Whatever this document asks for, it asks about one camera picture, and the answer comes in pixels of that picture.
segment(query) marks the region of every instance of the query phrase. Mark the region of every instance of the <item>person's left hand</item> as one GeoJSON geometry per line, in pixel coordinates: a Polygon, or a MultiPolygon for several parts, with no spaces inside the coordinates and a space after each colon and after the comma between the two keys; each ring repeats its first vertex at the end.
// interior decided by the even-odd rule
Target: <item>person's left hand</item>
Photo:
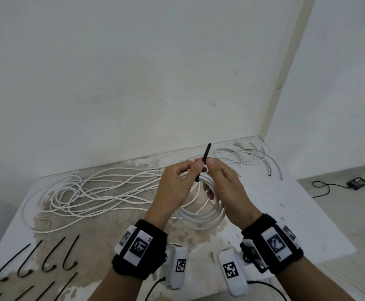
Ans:
{"type": "Polygon", "coordinates": [[[146,213],[145,220],[164,230],[174,211],[182,205],[190,193],[195,178],[205,171],[203,161],[184,161],[168,166],[161,175],[155,199],[146,213]],[[184,178],[178,177],[189,170],[184,178]]]}

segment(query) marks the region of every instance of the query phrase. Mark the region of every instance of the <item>beige corner trim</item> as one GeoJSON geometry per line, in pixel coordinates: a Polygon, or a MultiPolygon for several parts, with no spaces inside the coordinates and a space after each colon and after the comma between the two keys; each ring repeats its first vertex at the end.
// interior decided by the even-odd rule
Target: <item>beige corner trim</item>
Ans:
{"type": "Polygon", "coordinates": [[[295,23],[295,27],[291,35],[291,40],[287,48],[287,53],[284,56],[283,64],[277,76],[273,93],[272,96],[270,97],[269,106],[266,110],[265,117],[263,119],[262,126],[259,131],[259,137],[262,140],[265,139],[266,133],[269,129],[273,113],[279,101],[284,83],[286,82],[288,71],[290,70],[291,64],[294,60],[295,53],[297,51],[298,46],[300,45],[302,34],[304,33],[314,2],[315,0],[302,1],[300,13],[298,15],[297,22],[295,23]]]}

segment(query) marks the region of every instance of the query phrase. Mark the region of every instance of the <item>table surface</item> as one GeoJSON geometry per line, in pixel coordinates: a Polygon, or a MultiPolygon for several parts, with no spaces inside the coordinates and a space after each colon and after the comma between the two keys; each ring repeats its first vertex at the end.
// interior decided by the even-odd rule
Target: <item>table surface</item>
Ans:
{"type": "MultiPolygon", "coordinates": [[[[212,148],[249,147],[248,142],[253,142],[257,146],[263,146],[268,151],[268,154],[273,156],[257,136],[214,144],[212,148]]],[[[202,155],[205,147],[163,153],[118,163],[116,166],[111,164],[69,173],[78,173],[82,178],[85,178],[92,173],[111,166],[163,167],[202,155]]],[[[240,175],[240,180],[251,201],[262,212],[270,214],[278,221],[285,222],[299,237],[305,255],[313,263],[325,262],[354,252],[356,249],[349,240],[306,193],[290,172],[276,158],[274,159],[281,168],[283,180],[280,179],[278,169],[272,161],[269,162],[272,169],[272,176],[270,177],[265,164],[262,162],[241,167],[238,164],[231,165],[240,175]]],[[[1,300],[14,299],[32,285],[35,287],[28,292],[27,299],[34,300],[55,280],[53,287],[44,296],[47,299],[54,299],[75,272],[78,272],[78,275],[65,289],[60,300],[64,301],[72,298],[77,300],[88,299],[110,266],[110,260],[114,256],[113,249],[115,244],[119,241],[126,228],[144,215],[144,212],[137,210],[112,211],[97,217],[84,219],[57,232],[43,235],[34,233],[22,221],[22,207],[25,209],[26,221],[36,226],[55,228],[56,226],[69,223],[69,219],[73,220],[73,217],[42,215],[39,213],[37,206],[39,197],[43,192],[38,190],[67,174],[63,173],[36,179],[21,208],[4,234],[0,242],[0,268],[25,245],[31,243],[31,246],[15,258],[1,273],[1,277],[9,275],[7,282],[0,283],[0,293],[3,293],[0,297],[1,300]],[[74,260],[76,260],[78,265],[70,271],[64,271],[61,268],[62,261],[78,234],[80,234],[80,238],[67,261],[67,264],[72,265],[74,260]],[[43,273],[39,269],[44,258],[63,237],[66,237],[66,239],[47,261],[47,267],[57,264],[58,268],[52,272],[43,273]],[[30,276],[18,278],[16,276],[17,269],[40,240],[43,240],[43,242],[22,269],[22,273],[25,273],[29,268],[35,271],[30,276]]],[[[153,191],[148,191],[146,198],[153,198],[154,194],[153,191]]],[[[200,197],[204,198],[205,194],[201,192],[200,197]]],[[[192,300],[227,290],[217,261],[217,255],[221,250],[230,247],[230,245],[239,249],[242,235],[238,227],[225,218],[217,228],[205,232],[197,232],[183,227],[176,223],[176,221],[170,220],[166,227],[166,232],[168,233],[169,242],[179,243],[189,249],[185,283],[183,288],[178,291],[170,291],[160,284],[152,292],[151,300],[192,300]]],[[[144,281],[138,300],[145,299],[150,287],[157,280],[159,271],[144,281]]],[[[260,274],[253,265],[246,267],[246,273],[248,279],[253,280],[271,276],[269,272],[260,274]]]]}

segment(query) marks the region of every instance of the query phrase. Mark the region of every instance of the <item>white wall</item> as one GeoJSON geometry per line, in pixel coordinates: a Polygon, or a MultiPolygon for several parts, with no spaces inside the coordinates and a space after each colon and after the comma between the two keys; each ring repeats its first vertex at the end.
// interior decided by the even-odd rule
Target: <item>white wall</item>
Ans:
{"type": "Polygon", "coordinates": [[[0,0],[0,184],[257,135],[302,0],[0,0]]]}
{"type": "Polygon", "coordinates": [[[316,0],[265,142],[298,179],[365,165],[365,0],[316,0]]]}

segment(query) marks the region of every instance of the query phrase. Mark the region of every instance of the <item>hand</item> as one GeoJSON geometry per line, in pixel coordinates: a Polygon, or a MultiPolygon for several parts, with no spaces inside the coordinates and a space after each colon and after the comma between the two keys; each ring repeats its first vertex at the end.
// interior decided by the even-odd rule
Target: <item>hand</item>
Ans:
{"type": "MultiPolygon", "coordinates": [[[[207,158],[208,173],[214,178],[216,192],[226,209],[230,222],[241,230],[255,222],[262,213],[248,198],[244,186],[241,184],[237,173],[218,158],[207,158]]],[[[209,187],[203,184],[210,199],[214,195],[209,187]]]]}
{"type": "Polygon", "coordinates": [[[192,184],[198,174],[204,170],[204,163],[198,160],[179,162],[168,166],[161,175],[155,199],[146,213],[145,220],[164,230],[174,211],[182,205],[190,193],[192,184]],[[189,170],[184,178],[178,177],[189,170]]]}

